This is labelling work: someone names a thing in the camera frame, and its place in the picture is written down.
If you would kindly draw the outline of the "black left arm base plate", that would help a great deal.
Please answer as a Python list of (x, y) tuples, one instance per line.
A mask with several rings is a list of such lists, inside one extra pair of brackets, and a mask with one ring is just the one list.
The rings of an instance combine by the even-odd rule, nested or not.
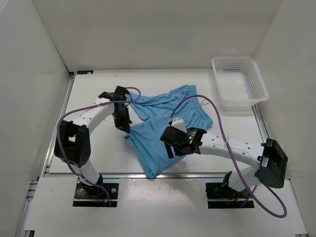
[(73, 206), (74, 207), (117, 207), (119, 195), (118, 182), (105, 182), (102, 186), (107, 190), (109, 196), (103, 189), (93, 187), (94, 190), (89, 190), (86, 184), (77, 180), (76, 189), (74, 193)]

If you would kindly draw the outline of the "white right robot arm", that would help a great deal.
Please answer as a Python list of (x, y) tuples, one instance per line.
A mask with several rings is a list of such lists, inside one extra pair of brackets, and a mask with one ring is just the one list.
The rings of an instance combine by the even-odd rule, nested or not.
[(191, 154), (213, 155), (229, 158), (248, 165), (240, 173), (232, 173), (222, 184), (222, 193), (234, 197), (245, 189), (244, 179), (249, 186), (263, 184), (281, 189), (284, 186), (288, 157), (274, 139), (264, 143), (246, 143), (236, 140), (225, 142), (220, 136), (199, 128), (184, 132), (168, 126), (160, 137), (169, 158)]

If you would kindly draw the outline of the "light blue shorts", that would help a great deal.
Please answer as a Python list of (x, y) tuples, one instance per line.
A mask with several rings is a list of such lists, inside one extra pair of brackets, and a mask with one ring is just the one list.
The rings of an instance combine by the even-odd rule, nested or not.
[(186, 128), (206, 130), (213, 124), (196, 94), (195, 85), (183, 85), (157, 96), (140, 96), (131, 105), (142, 123), (131, 126), (125, 140), (136, 149), (146, 177), (153, 179), (183, 159), (168, 158), (165, 144), (160, 140), (170, 117), (182, 118)]

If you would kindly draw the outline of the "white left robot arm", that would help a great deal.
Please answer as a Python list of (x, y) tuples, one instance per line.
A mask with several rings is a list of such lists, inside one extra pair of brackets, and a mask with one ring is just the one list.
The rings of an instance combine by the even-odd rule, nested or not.
[(102, 195), (104, 186), (101, 174), (89, 161), (91, 155), (90, 135), (107, 117), (114, 118), (115, 128), (130, 132), (131, 120), (127, 108), (130, 93), (117, 86), (114, 92), (102, 92), (94, 105), (81, 109), (77, 118), (62, 119), (57, 125), (54, 155), (68, 165), (93, 198)]

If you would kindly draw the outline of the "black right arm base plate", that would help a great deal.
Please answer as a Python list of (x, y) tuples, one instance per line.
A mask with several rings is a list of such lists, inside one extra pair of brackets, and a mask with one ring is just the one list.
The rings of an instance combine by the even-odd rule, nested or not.
[(222, 182), (206, 182), (205, 192), (208, 209), (254, 208), (249, 192), (235, 191), (228, 186), (232, 172), (225, 174)]

